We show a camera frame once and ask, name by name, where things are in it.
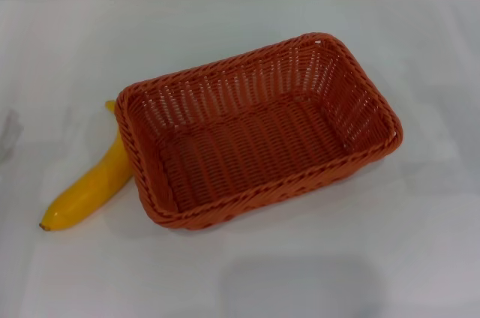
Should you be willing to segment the orange woven plastic basket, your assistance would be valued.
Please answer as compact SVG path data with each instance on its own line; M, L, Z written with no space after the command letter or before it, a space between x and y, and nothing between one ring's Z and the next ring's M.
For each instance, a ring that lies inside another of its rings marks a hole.
M115 117L142 207L170 229L339 182L403 140L387 100L325 33L134 83Z

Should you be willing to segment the yellow plastic banana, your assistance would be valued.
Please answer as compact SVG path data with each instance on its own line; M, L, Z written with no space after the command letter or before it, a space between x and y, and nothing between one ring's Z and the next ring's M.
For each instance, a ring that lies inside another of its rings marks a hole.
M131 177L127 152L117 133L98 163L50 204L39 227L49 232L76 226L112 199Z

